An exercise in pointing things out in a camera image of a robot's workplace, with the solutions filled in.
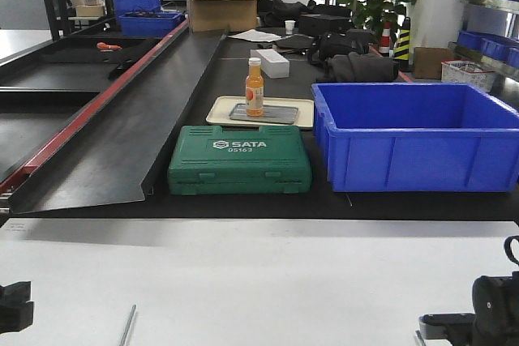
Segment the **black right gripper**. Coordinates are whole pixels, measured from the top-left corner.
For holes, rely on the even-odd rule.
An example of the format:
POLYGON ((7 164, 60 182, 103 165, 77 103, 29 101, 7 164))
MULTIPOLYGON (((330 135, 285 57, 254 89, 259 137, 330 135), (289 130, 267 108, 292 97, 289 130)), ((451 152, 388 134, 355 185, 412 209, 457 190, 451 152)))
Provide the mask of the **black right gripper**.
POLYGON ((424 314, 418 343, 445 340, 451 345, 518 344, 518 273, 480 276, 472 287, 473 313, 424 314))

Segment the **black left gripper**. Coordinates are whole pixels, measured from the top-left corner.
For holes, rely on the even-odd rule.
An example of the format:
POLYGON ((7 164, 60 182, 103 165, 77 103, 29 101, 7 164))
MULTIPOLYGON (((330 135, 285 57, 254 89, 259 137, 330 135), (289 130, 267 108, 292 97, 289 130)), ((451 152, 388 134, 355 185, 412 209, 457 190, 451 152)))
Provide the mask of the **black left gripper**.
POLYGON ((1 286, 1 333, 20 332, 33 324, 30 281, 1 286))

